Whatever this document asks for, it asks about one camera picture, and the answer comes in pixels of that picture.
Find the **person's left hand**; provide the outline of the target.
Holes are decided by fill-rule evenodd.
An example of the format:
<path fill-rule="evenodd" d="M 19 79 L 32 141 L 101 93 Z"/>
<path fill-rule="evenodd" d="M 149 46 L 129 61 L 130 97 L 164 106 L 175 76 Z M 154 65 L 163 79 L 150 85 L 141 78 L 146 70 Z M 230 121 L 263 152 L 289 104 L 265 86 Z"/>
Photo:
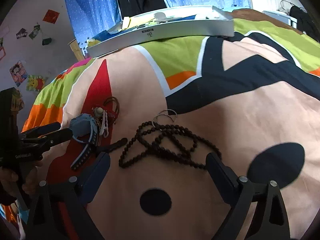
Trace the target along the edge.
<path fill-rule="evenodd" d="M 25 178 L 25 183 L 22 185 L 22 190 L 33 196 L 36 192 L 39 180 L 37 178 L 37 168 L 43 165 L 42 161 L 32 163 L 31 170 Z M 12 170 L 1 167 L 1 184 L 4 190 L 13 197 L 17 197 L 18 191 L 14 188 L 19 176 Z"/>

